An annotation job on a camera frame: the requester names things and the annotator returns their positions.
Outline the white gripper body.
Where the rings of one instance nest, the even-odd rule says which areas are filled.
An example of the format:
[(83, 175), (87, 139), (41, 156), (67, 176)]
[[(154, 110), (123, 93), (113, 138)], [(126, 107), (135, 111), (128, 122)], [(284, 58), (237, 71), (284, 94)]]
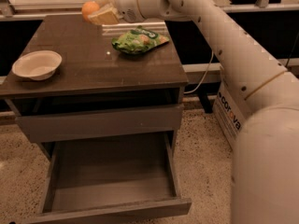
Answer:
[(144, 17), (138, 8), (137, 0), (116, 0), (117, 10), (130, 23), (142, 22)]

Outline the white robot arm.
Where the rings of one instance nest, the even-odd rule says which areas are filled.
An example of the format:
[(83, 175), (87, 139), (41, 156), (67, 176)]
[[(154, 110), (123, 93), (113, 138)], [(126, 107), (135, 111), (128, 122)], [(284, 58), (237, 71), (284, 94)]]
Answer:
[(213, 0), (96, 0), (94, 24), (193, 21), (251, 113), (233, 151), (232, 224), (299, 224), (299, 80)]

